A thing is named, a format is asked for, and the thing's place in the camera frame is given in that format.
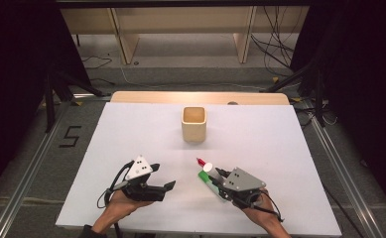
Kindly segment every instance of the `red marker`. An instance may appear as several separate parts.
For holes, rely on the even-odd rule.
[[[204,167],[205,165],[205,161],[200,159],[200,158],[196,158],[196,161],[198,162],[198,164],[201,166],[201,167]]]

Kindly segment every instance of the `white table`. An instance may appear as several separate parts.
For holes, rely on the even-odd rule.
[[[181,112],[189,105],[207,110],[207,138],[201,144],[183,141]],[[227,171],[239,167],[267,183],[291,234],[341,235],[295,111],[288,105],[107,103],[57,226],[92,224],[102,212],[96,208],[97,198],[140,154],[150,164],[161,165],[149,185],[177,183],[163,202],[121,220],[123,230],[266,234],[197,177],[195,158],[200,157]]]

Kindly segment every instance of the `marker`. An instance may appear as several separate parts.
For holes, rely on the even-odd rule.
[[[201,166],[201,167],[204,167],[205,165],[205,161],[200,159],[200,158],[196,158],[196,161],[198,162],[198,164]]]
[[[214,192],[214,194],[216,194],[222,201],[225,201],[225,199],[221,198],[221,196],[219,195],[218,188],[213,185],[213,183],[211,183],[211,180],[210,178],[208,178],[206,172],[201,171],[200,173],[198,173],[198,176],[208,186],[208,188],[210,188]]]

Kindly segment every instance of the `human hand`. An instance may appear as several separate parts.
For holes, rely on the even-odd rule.
[[[267,210],[273,210],[273,204],[268,196],[268,190],[266,188],[261,188],[261,190],[263,192],[257,198],[257,201],[261,202],[259,206]],[[291,237],[275,214],[253,208],[244,208],[242,211],[252,222],[263,227],[270,236],[276,238]]]
[[[105,234],[112,224],[137,210],[137,208],[147,206],[152,203],[153,201],[132,200],[125,196],[124,192],[117,190],[113,193],[108,205],[100,217],[96,220],[91,230],[99,234]]]

